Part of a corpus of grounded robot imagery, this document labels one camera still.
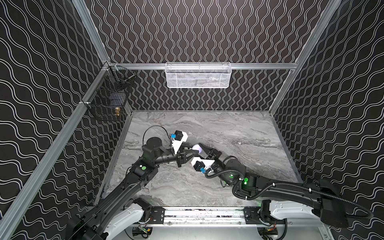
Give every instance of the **white ball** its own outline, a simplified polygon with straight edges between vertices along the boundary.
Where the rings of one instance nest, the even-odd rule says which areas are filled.
[[[192,150],[198,150],[198,151],[199,151],[199,154],[203,151],[203,149],[201,148],[201,146],[198,145],[198,144],[193,145]]]

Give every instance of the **white mesh basket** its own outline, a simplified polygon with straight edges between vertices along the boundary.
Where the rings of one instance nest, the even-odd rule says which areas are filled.
[[[169,88],[227,88],[230,63],[166,63]]]

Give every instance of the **marble tabletop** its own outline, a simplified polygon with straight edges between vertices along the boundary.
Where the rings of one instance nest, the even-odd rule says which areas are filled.
[[[126,169],[142,155],[142,136],[152,125],[161,125],[168,133],[188,134],[190,144],[203,143],[236,156],[247,171],[297,182],[276,130],[267,112],[177,112],[135,111],[121,154],[109,182],[110,193],[124,178]],[[147,131],[144,142],[160,137],[167,146],[166,133],[159,127]],[[188,162],[160,165],[157,175],[136,194],[153,205],[162,206],[258,206],[261,199],[246,201],[223,188],[219,178],[207,179]]]

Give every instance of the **robotic arm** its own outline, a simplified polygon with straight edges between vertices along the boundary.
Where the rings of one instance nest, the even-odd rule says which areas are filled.
[[[185,142],[187,137],[185,132],[176,131],[171,135],[168,149],[162,145],[160,138],[149,138],[142,146],[142,156],[132,165],[122,182],[92,210],[81,217],[73,216],[69,219],[65,239],[109,240],[135,222],[149,222],[151,206],[142,200],[134,202],[127,211],[118,215],[116,213],[124,209],[127,202],[153,179],[160,164],[176,162],[177,166],[181,167],[191,159],[196,171],[203,172],[207,178],[219,177],[222,186],[232,186],[233,195],[240,199],[271,197],[301,203],[312,208],[313,216],[335,227],[348,227],[348,217],[373,216],[369,209],[342,198],[329,181],[322,179],[319,184],[298,184],[247,173],[247,168],[236,157],[229,156],[221,162],[220,151],[201,143],[189,145]],[[205,159],[199,155],[202,152],[206,154]],[[347,215],[343,202],[355,205],[368,214]],[[127,221],[125,215],[128,213],[130,221]],[[265,223],[273,223],[276,219],[286,218],[287,214],[292,212],[274,211],[274,204],[270,200],[264,200],[258,216]]]

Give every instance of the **gold object in basket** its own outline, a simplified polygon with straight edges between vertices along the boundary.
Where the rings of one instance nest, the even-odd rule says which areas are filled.
[[[120,107],[116,107],[116,108],[115,108],[115,114],[116,114],[116,117],[120,116],[120,110],[121,110]]]

